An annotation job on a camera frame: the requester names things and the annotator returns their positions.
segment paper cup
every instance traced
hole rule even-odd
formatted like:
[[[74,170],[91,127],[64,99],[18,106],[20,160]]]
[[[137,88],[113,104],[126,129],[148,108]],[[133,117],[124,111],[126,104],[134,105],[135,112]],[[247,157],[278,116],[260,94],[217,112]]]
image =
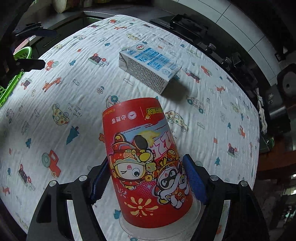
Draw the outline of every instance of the paper cup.
[[[193,197],[159,101],[141,98],[115,104],[103,112],[103,128],[125,221],[159,228],[182,218]]]

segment red cup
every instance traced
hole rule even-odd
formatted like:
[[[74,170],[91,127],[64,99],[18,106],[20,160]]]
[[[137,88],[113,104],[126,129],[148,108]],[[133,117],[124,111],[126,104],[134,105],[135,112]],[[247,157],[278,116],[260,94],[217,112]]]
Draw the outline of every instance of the red cup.
[[[159,101],[133,99],[103,112],[111,176],[124,219],[159,228],[182,218],[192,193]]]

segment green basket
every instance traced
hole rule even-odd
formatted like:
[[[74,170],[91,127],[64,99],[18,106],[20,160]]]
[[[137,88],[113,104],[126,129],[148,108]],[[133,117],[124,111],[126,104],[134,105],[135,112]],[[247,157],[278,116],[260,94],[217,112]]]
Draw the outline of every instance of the green basket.
[[[19,58],[31,58],[31,55],[32,55],[32,48],[24,47],[15,53],[14,58],[15,60]],[[18,81],[20,80],[23,74],[24,72],[20,72],[11,81],[9,81],[9,84],[6,89],[0,86],[0,107],[3,106],[8,96],[10,95],[12,90],[15,88],[15,86],[17,85]]]

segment metal bolt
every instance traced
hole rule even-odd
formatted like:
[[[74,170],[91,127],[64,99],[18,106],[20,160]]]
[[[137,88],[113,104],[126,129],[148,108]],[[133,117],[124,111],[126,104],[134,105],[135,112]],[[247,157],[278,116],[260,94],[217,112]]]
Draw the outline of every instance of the metal bolt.
[[[216,175],[211,175],[210,176],[210,179],[212,180],[212,181],[218,181],[218,177],[216,176]]]
[[[242,185],[243,187],[247,187],[247,186],[248,186],[248,183],[247,183],[246,181],[242,181],[242,182],[241,182],[241,185]]]
[[[87,179],[87,176],[86,175],[82,175],[79,177],[79,181],[83,182]]]
[[[52,180],[50,183],[49,183],[49,185],[51,186],[51,187],[53,187],[53,186],[55,186],[56,185],[56,181],[55,180]]]

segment white cloth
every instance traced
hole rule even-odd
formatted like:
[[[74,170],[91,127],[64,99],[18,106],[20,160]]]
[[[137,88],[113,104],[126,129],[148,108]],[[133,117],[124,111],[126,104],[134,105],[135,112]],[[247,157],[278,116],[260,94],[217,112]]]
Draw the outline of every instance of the white cloth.
[[[118,67],[119,51],[139,41],[182,65],[161,96]],[[98,65],[89,60],[95,53],[102,58]],[[41,59],[50,66],[25,73],[0,109],[0,197],[25,232],[52,179],[72,182],[104,160],[102,112],[117,99],[111,96],[119,102],[158,96],[164,112],[174,111],[188,127],[184,131],[169,123],[180,156],[189,153],[210,174],[232,183],[244,179],[253,187],[258,113],[226,72],[186,41],[140,19],[117,15],[67,37]],[[107,240],[135,240],[115,219],[115,210],[120,210],[115,191],[109,181],[94,212]],[[226,202],[218,241],[228,206]],[[81,240],[71,206],[69,215],[75,240]],[[190,240],[190,234],[170,240]]]

